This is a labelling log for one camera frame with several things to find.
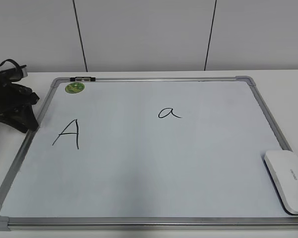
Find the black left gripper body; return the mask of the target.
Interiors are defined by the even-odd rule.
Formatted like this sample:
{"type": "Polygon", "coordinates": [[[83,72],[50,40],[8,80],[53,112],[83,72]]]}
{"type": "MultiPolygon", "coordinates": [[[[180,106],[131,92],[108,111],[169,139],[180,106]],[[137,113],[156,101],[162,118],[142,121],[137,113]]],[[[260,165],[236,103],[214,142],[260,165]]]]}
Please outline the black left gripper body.
{"type": "MultiPolygon", "coordinates": [[[[13,63],[12,68],[21,68],[23,65],[13,63]]],[[[14,111],[25,105],[35,105],[39,101],[38,95],[29,87],[11,82],[0,74],[0,114],[14,111]]]]}

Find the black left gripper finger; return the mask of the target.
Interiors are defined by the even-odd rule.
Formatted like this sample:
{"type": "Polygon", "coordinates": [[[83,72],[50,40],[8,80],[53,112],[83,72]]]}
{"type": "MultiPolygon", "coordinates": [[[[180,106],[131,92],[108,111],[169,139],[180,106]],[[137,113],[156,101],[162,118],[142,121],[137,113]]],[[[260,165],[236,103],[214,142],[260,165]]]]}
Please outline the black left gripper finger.
{"type": "Polygon", "coordinates": [[[14,129],[26,133],[26,115],[22,112],[5,112],[0,114],[0,122],[13,127],[14,129]]]}
{"type": "Polygon", "coordinates": [[[25,105],[19,109],[18,122],[27,130],[37,130],[39,124],[31,105],[25,105]]]}

